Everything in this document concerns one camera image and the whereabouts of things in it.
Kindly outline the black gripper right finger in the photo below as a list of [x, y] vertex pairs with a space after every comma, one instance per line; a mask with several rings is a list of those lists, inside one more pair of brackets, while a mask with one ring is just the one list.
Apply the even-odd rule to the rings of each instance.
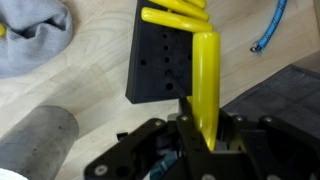
[[320, 180], [320, 140], [276, 116], [250, 121], [220, 109], [218, 140], [244, 155], [258, 180]]

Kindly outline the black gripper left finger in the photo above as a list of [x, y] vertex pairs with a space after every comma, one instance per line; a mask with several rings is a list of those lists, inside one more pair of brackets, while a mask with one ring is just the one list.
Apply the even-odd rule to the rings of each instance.
[[84, 170], [85, 180], [141, 180], [165, 156], [174, 152], [178, 160], [164, 180], [203, 180], [214, 174], [210, 152], [193, 122], [186, 98], [179, 100], [175, 120], [152, 118], [98, 156]]

